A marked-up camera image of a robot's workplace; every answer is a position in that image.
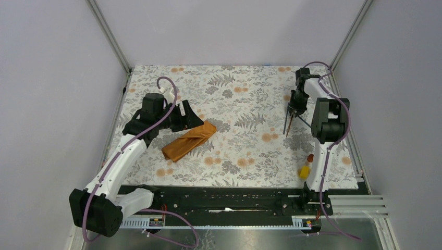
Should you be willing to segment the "orange cloth napkin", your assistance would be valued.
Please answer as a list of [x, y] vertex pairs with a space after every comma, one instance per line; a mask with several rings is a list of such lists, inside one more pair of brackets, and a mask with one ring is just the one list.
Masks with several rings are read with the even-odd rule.
[[208, 121], [204, 121], [202, 126], [191, 129], [181, 137], [162, 148], [162, 153], [166, 160], [177, 162], [196, 147], [204, 144], [217, 132], [217, 128]]

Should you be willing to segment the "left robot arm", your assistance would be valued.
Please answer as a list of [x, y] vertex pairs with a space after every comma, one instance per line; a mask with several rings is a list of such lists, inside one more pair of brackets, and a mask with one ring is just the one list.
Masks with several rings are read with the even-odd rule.
[[159, 212], [162, 201], [158, 188], [142, 184], [120, 195], [123, 180], [160, 130], [179, 132], [203, 124], [187, 100], [173, 104], [161, 93], [146, 94], [141, 108], [124, 126], [120, 141], [105, 166], [84, 189], [71, 192], [69, 204], [74, 225], [111, 237], [126, 218], [139, 211]]

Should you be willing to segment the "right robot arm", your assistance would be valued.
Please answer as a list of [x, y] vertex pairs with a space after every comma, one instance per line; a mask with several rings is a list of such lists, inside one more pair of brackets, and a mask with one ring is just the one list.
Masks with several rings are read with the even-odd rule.
[[329, 189], [329, 165], [335, 149], [349, 133], [350, 102], [331, 92], [321, 76], [311, 74], [307, 67], [298, 69], [295, 79], [296, 88], [291, 90], [286, 117], [299, 117], [307, 111], [308, 100], [315, 101], [310, 122], [314, 159], [305, 182], [310, 191], [321, 193]]

